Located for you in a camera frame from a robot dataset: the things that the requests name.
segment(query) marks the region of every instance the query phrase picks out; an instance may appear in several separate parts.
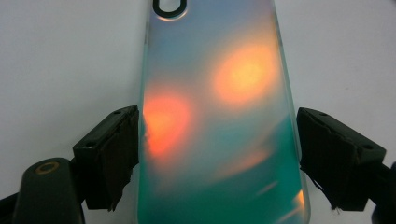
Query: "white surface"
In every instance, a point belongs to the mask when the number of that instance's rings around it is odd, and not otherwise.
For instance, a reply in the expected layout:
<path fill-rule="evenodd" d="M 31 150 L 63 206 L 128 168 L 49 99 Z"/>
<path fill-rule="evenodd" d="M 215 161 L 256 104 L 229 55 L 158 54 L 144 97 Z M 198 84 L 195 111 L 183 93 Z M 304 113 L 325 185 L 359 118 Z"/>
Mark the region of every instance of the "white surface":
<path fill-rule="evenodd" d="M 72 146 L 109 112 L 137 103 L 145 0 L 0 3 L 0 198 L 37 161 Z M 277 0 L 295 107 L 322 110 L 396 161 L 396 1 Z M 370 223 L 331 211 L 308 180 L 312 224 Z M 132 223 L 133 185 L 118 210 L 87 223 Z"/>

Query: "iridescent plastic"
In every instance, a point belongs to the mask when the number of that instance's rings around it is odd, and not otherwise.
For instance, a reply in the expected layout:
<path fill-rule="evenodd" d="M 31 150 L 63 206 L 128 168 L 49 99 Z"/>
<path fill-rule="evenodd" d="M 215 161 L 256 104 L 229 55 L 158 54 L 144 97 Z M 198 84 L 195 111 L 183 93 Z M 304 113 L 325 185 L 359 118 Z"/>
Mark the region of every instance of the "iridescent plastic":
<path fill-rule="evenodd" d="M 306 223 L 273 2 L 151 7 L 146 44 L 139 223 Z"/>

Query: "phone case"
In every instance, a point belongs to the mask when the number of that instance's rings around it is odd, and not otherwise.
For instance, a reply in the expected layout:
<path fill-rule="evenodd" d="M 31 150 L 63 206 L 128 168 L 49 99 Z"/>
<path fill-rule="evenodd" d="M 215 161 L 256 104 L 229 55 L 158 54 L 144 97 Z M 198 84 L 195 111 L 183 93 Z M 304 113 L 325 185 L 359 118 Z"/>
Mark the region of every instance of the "phone case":
<path fill-rule="evenodd" d="M 306 223 L 273 1 L 158 4 L 142 77 L 139 223 Z"/>

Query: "white background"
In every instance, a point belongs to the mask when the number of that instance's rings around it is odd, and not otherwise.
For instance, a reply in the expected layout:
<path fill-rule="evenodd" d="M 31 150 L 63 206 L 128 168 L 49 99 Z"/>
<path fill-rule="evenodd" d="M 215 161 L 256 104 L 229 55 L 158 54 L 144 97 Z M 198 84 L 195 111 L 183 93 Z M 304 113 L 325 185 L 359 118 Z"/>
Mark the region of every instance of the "white background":
<path fill-rule="evenodd" d="M 277 0 L 295 108 L 324 111 L 396 161 L 396 1 Z M 0 2 L 0 198 L 30 165 L 73 157 L 108 113 L 137 104 L 147 0 Z M 132 223 L 134 183 L 115 213 L 87 223 Z M 308 181 L 311 223 L 371 223 L 332 211 Z"/>

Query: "translucent phone case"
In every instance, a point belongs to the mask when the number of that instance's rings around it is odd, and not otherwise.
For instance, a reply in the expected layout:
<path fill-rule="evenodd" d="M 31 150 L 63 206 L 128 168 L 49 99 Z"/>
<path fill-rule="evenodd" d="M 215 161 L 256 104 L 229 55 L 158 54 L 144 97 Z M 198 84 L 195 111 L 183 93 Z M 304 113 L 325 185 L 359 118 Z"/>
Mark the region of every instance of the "translucent phone case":
<path fill-rule="evenodd" d="M 306 223 L 273 1 L 153 5 L 139 223 Z"/>

